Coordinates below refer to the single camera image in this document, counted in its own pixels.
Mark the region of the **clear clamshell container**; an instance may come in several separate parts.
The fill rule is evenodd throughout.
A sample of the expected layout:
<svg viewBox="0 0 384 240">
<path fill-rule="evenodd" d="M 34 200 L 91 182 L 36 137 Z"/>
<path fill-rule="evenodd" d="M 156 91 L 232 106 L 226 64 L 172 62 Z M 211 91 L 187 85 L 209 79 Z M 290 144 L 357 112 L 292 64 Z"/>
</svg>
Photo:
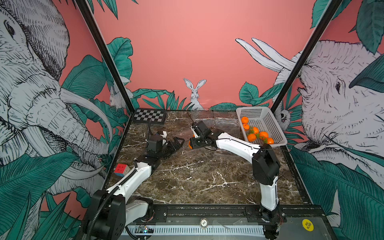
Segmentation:
<svg viewBox="0 0 384 240">
<path fill-rule="evenodd" d="M 209 126 L 210 129 L 219 129 L 227 132 L 230 135 L 235 135 L 241 132 L 241 127 L 238 118 L 235 117 L 217 117 L 212 120 Z"/>
</svg>

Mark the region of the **orange with leaf centre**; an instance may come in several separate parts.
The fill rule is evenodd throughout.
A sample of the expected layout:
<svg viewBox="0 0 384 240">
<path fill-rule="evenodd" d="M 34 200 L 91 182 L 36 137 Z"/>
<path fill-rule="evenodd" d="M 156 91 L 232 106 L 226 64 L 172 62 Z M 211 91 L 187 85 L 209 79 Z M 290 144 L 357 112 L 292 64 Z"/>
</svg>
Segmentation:
<svg viewBox="0 0 384 240">
<path fill-rule="evenodd" d="M 261 140 L 266 140 L 269 137 L 269 134 L 267 132 L 259 132 L 259 138 Z"/>
</svg>

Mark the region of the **white perforated plastic basket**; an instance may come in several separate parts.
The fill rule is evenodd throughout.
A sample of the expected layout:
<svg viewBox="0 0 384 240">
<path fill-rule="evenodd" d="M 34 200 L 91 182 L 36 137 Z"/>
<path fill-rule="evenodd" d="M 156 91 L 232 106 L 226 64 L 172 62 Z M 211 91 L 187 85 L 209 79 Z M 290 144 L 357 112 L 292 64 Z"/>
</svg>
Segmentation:
<svg viewBox="0 0 384 240">
<path fill-rule="evenodd" d="M 240 128 L 245 141 L 247 142 L 247 134 L 241 122 L 242 117 L 249 119 L 248 124 L 250 127 L 256 127 L 260 132 L 267 132 L 269 137 L 274 140 L 272 148 L 286 146 L 288 144 L 287 138 L 285 137 L 280 125 L 278 124 L 275 116 L 268 107 L 242 107 L 237 108 L 236 113 L 240 122 Z"/>
</svg>

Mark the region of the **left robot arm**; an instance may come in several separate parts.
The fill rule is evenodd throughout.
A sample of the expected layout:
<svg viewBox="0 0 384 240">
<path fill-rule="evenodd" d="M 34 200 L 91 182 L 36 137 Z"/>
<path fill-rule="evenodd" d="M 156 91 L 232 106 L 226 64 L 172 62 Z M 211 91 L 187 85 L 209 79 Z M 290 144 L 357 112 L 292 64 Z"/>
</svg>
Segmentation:
<svg viewBox="0 0 384 240">
<path fill-rule="evenodd" d="M 117 240 L 126 226 L 147 215 L 149 202 L 127 201 L 136 189 L 168 159 L 183 147 L 185 139 L 167 140 L 153 135 L 142 154 L 134 159 L 134 168 L 112 187 L 96 191 L 81 224 L 84 240 Z"/>
</svg>

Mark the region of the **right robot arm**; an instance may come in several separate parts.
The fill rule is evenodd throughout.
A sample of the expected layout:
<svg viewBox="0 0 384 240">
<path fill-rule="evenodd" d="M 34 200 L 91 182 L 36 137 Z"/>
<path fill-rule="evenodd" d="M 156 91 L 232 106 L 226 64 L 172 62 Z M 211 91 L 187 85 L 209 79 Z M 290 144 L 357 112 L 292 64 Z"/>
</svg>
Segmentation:
<svg viewBox="0 0 384 240">
<path fill-rule="evenodd" d="M 205 137 L 193 136 L 189 140 L 189 146 L 191 149 L 215 147 L 250 162 L 253 167 L 253 176 L 260 184 L 263 209 L 272 212 L 278 207 L 277 181 L 281 165 L 270 145 L 248 143 L 221 130 L 215 130 Z"/>
</svg>

